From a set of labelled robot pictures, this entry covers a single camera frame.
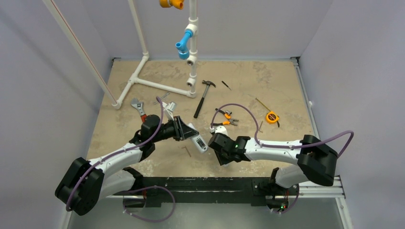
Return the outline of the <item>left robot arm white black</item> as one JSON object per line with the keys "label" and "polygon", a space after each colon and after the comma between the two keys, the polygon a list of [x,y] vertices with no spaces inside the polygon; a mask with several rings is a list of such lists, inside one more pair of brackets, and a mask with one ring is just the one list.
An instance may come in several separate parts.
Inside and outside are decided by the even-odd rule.
{"label": "left robot arm white black", "polygon": [[157,115],[144,117],[141,128],[120,149],[107,155],[86,160],[75,159],[55,190],[55,196],[66,204],[68,211],[82,216],[88,213],[102,196],[121,191],[137,195],[142,190],[142,176],[129,166],[149,157],[155,143],[172,138],[190,139],[204,153],[208,146],[192,124],[185,124],[180,116],[167,123]]}

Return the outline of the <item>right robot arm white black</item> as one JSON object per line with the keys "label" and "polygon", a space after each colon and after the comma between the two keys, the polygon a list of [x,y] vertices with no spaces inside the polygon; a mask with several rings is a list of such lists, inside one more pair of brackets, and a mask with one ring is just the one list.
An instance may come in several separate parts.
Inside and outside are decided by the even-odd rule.
{"label": "right robot arm white black", "polygon": [[215,133],[208,146],[214,150],[220,165],[255,160],[289,163],[288,167],[274,169],[268,181],[268,188],[274,194],[306,181],[325,187],[334,183],[338,153],[313,135],[304,135],[301,140],[258,143],[248,136],[232,140],[225,134]]}

